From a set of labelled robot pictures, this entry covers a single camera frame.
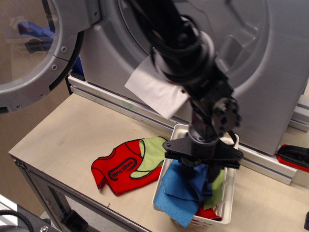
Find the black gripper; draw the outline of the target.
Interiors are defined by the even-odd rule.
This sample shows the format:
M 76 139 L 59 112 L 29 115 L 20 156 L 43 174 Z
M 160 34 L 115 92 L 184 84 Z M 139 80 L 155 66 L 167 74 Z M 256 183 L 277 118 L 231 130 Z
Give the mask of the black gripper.
M 235 148 L 239 138 L 232 131 L 225 133 L 223 137 L 227 136 L 231 138 L 232 144 L 225 143 L 220 137 L 205 142 L 194 140 L 191 135 L 167 141 L 163 144 L 165 157 L 180 161 L 182 173 L 189 180 L 195 175 L 195 167 L 200 164 L 208 165 L 208 183 L 213 183 L 224 168 L 238 169 L 243 159 L 243 153 Z

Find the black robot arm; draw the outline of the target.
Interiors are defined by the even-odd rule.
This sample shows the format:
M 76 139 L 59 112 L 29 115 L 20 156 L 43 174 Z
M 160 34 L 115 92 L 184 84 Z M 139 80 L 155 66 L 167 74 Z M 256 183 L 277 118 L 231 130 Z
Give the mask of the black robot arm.
M 241 122 L 227 76 L 215 64 L 214 44 L 194 19 L 181 15 L 170 0 L 129 0 L 138 25 L 152 45 L 151 59 L 160 75 L 189 94 L 193 108 L 188 135 L 164 143 L 166 158 L 181 163 L 188 179 L 208 166 L 205 183 L 224 168 L 239 168 L 243 154 L 221 141 Z

